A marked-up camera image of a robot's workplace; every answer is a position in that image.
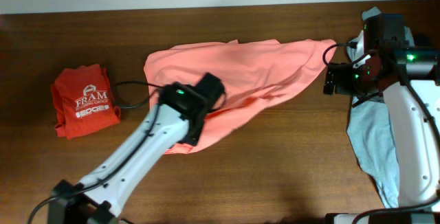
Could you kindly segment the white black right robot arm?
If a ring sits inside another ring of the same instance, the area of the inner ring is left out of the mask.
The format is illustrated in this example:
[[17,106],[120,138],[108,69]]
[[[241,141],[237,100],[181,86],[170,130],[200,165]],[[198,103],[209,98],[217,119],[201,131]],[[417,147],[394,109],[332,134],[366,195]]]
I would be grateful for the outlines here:
[[328,213],[325,223],[439,222],[439,50],[415,46],[400,14],[363,20],[349,63],[327,66],[323,92],[386,105],[399,166],[397,207]]

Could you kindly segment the salmon pink t-shirt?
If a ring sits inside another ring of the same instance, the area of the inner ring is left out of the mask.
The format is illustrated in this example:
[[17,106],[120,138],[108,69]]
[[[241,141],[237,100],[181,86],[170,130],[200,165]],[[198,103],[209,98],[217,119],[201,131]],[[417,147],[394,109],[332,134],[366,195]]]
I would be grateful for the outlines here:
[[221,79],[226,97],[220,110],[205,118],[197,145],[176,144],[168,154],[196,153],[242,127],[262,110],[286,102],[305,90],[331,59],[335,42],[275,39],[240,43],[176,45],[148,55],[144,73],[149,83],[195,85],[205,73]]

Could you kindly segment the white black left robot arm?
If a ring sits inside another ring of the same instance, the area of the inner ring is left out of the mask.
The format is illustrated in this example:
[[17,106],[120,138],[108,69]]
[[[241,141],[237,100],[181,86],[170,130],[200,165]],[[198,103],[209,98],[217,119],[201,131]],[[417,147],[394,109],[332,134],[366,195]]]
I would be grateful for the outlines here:
[[48,223],[117,223],[137,185],[168,149],[197,145],[206,116],[224,93],[222,81],[209,73],[194,86],[164,86],[141,125],[106,161],[78,184],[61,181],[54,188]]

